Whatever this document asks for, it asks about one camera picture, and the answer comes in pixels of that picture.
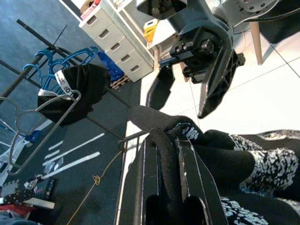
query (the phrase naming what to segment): white drawer unit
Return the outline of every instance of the white drawer unit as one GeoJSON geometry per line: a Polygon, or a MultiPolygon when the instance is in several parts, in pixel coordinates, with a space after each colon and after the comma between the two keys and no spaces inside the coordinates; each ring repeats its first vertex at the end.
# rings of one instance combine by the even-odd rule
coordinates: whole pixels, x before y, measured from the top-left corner
{"type": "Polygon", "coordinates": [[[136,82],[142,77],[146,76],[148,73],[152,72],[153,68],[148,65],[147,62],[143,61],[138,65],[132,67],[125,74],[133,81],[136,82]]]}
{"type": "Polygon", "coordinates": [[[116,42],[110,49],[106,50],[105,53],[114,61],[120,61],[125,55],[132,52],[135,48],[128,41],[126,37],[116,42]]]}
{"type": "Polygon", "coordinates": [[[150,73],[155,60],[143,42],[143,37],[134,32],[133,27],[136,26],[133,23],[130,26],[124,20],[111,0],[101,1],[79,24],[100,46],[99,50],[104,50],[133,82],[150,73]]]}
{"type": "Polygon", "coordinates": [[[110,49],[114,44],[120,41],[124,37],[124,34],[119,28],[113,23],[106,28],[101,34],[94,40],[97,45],[106,51],[110,49]]]}
{"type": "Polygon", "coordinates": [[[94,40],[112,23],[113,21],[106,14],[106,12],[101,7],[97,7],[85,20],[79,24],[79,27],[94,40]]]}
{"type": "Polygon", "coordinates": [[[137,50],[133,50],[131,53],[124,55],[116,64],[121,68],[121,70],[127,72],[142,61],[143,57],[137,52],[137,50]]]}

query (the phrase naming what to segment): gray floor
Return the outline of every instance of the gray floor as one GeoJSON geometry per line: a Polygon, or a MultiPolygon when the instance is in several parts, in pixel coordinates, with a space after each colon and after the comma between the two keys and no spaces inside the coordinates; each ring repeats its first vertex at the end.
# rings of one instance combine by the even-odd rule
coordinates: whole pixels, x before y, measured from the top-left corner
{"type": "MultiPolygon", "coordinates": [[[[78,27],[78,21],[57,0],[18,0],[14,4],[9,0],[1,0],[0,13],[0,59],[20,71],[24,64],[29,63],[34,58],[38,50],[46,46],[17,24],[17,19],[21,19],[50,42],[56,39],[67,24],[67,29],[56,45],[71,52],[95,44],[78,27]]],[[[16,77],[16,74],[0,66],[0,92],[5,90],[16,77]]],[[[129,82],[119,88],[118,92],[131,105],[137,105],[140,102],[140,86],[140,82],[129,82]]],[[[37,106],[37,96],[38,88],[27,81],[22,81],[9,98],[15,100],[21,111],[24,111],[37,106]]],[[[15,115],[11,113],[7,105],[0,105],[0,114],[10,125],[13,125],[15,115]]],[[[94,105],[94,111],[90,115],[119,135],[125,135],[128,109],[111,95],[105,94],[103,99],[94,105]]],[[[43,130],[43,136],[47,134],[49,128],[43,130]]],[[[42,173],[44,168],[41,164],[44,162],[45,155],[50,153],[48,148],[59,141],[64,140],[64,143],[59,147],[60,153],[63,153],[103,132],[102,129],[86,119],[70,126],[58,128],[33,158],[26,170],[17,177],[9,177],[8,180],[26,180],[37,173],[42,173]]],[[[0,141],[5,138],[12,138],[12,134],[8,135],[8,132],[0,129],[0,141]]],[[[57,205],[63,206],[63,212],[56,224],[67,223],[93,184],[92,175],[101,175],[108,162],[118,152],[117,142],[117,138],[106,133],[102,138],[64,157],[64,165],[66,165],[96,151],[101,154],[87,163],[75,166],[55,176],[58,179],[58,184],[53,201],[57,205]]],[[[23,151],[18,163],[24,161],[36,145],[23,151]]],[[[118,158],[108,170],[100,186],[95,187],[72,224],[113,224],[120,169],[121,158],[118,158]]]]}

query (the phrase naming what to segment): floor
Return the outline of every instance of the floor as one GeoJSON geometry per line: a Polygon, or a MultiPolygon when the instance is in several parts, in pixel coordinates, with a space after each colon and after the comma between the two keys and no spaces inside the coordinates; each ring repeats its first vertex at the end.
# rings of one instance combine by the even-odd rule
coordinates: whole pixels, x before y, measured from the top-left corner
{"type": "MultiPolygon", "coordinates": [[[[204,119],[197,118],[201,84],[185,82],[180,65],[173,66],[176,78],[169,99],[162,112],[190,117],[205,132],[216,129],[231,134],[255,134],[277,129],[300,130],[300,32],[271,45],[262,35],[264,63],[257,65],[251,32],[234,36],[237,53],[244,53],[246,63],[237,68],[231,87],[222,103],[204,119]]],[[[141,105],[157,71],[142,79],[141,105]]],[[[139,131],[127,123],[127,135],[139,131]]],[[[135,157],[136,141],[129,143],[132,151],[127,157],[130,164],[135,157]]]]}
{"type": "MultiPolygon", "coordinates": [[[[67,24],[66,30],[56,45],[64,47],[71,52],[95,45],[93,40],[78,27],[78,21],[57,0],[32,0],[30,2],[20,0],[18,4],[13,5],[9,0],[1,0],[0,13],[2,15],[0,19],[0,59],[19,71],[22,71],[23,66],[34,58],[38,50],[46,48],[46,45],[17,24],[17,19],[21,19],[50,42],[55,41],[67,24]]],[[[0,66],[0,93],[16,77],[16,74],[0,66]]],[[[140,87],[141,82],[129,82],[126,86],[119,88],[118,93],[130,104],[136,105],[140,101],[140,87]]],[[[22,112],[37,107],[38,91],[32,84],[22,81],[9,98],[18,103],[22,112]]],[[[2,113],[5,114],[6,121],[13,126],[15,116],[4,104],[0,107],[0,118],[2,113]]],[[[94,111],[90,113],[90,116],[117,134],[125,136],[128,109],[111,95],[106,94],[98,104],[95,104],[94,111]]],[[[43,130],[42,137],[47,134],[51,126],[53,124],[43,130]]],[[[0,129],[0,141],[11,143],[13,134],[4,136],[4,133],[5,130],[0,129]]],[[[64,156],[63,166],[97,151],[100,152],[100,155],[54,176],[58,179],[58,184],[52,201],[58,207],[60,205],[64,206],[56,224],[66,224],[93,185],[92,175],[101,175],[109,161],[119,151],[119,140],[117,138],[106,133],[88,120],[81,120],[73,125],[60,127],[32,159],[26,169],[17,177],[9,177],[8,181],[15,179],[28,180],[35,174],[43,173],[45,167],[42,164],[45,162],[46,155],[58,150],[59,153],[57,155],[60,155],[90,140],[93,141],[64,156]],[[95,139],[101,133],[105,135],[95,139]],[[49,147],[59,143],[61,140],[63,140],[61,146],[48,150],[49,147]]],[[[22,155],[17,163],[22,163],[36,146],[35,144],[29,149],[22,151],[22,155]]],[[[95,187],[72,224],[113,224],[119,190],[121,161],[121,157],[116,159],[107,171],[101,185],[95,187]]]]}

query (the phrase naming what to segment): plastic drawer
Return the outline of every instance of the plastic drawer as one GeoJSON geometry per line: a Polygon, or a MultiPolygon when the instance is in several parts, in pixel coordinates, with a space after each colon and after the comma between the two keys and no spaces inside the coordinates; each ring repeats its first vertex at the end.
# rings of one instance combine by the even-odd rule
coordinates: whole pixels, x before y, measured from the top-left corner
{"type": "Polygon", "coordinates": [[[133,50],[131,53],[124,55],[116,64],[121,68],[121,70],[127,72],[142,61],[143,57],[137,52],[137,50],[133,50]]]}
{"type": "Polygon", "coordinates": [[[125,74],[133,81],[136,82],[142,77],[146,76],[148,73],[152,72],[153,68],[149,66],[145,61],[139,63],[138,65],[132,67],[125,74]]]}
{"type": "Polygon", "coordinates": [[[110,49],[114,44],[120,41],[124,37],[124,34],[113,23],[106,28],[96,39],[94,40],[104,51],[110,49]]]}
{"type": "Polygon", "coordinates": [[[79,24],[93,40],[101,34],[113,21],[109,18],[106,12],[98,6],[84,21],[79,24]]]}
{"type": "Polygon", "coordinates": [[[116,42],[110,49],[106,50],[105,53],[114,61],[119,62],[125,55],[132,52],[135,48],[127,40],[126,37],[116,42]]]}

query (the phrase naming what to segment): yellow cable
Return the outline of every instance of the yellow cable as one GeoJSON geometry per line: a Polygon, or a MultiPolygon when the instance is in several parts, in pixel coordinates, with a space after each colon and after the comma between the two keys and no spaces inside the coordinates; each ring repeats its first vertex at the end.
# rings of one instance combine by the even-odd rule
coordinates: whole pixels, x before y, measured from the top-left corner
{"type": "Polygon", "coordinates": [[[80,205],[78,206],[78,208],[76,209],[76,211],[73,213],[73,215],[71,216],[71,218],[69,219],[67,225],[70,225],[73,218],[75,217],[75,215],[77,214],[77,212],[79,211],[79,209],[81,208],[81,206],[83,205],[83,203],[85,202],[85,200],[88,198],[88,196],[90,195],[91,191],[93,190],[93,188],[95,187],[95,185],[99,185],[101,182],[101,179],[104,177],[107,169],[109,168],[109,166],[112,164],[112,162],[119,156],[119,154],[121,154],[122,152],[120,151],[117,155],[115,155],[115,157],[109,162],[109,164],[106,166],[106,168],[104,169],[101,177],[97,176],[93,176],[93,180],[94,180],[94,184],[93,186],[90,188],[89,192],[86,194],[86,196],[84,197],[84,199],[82,200],[82,202],[80,203],[80,205]]]}

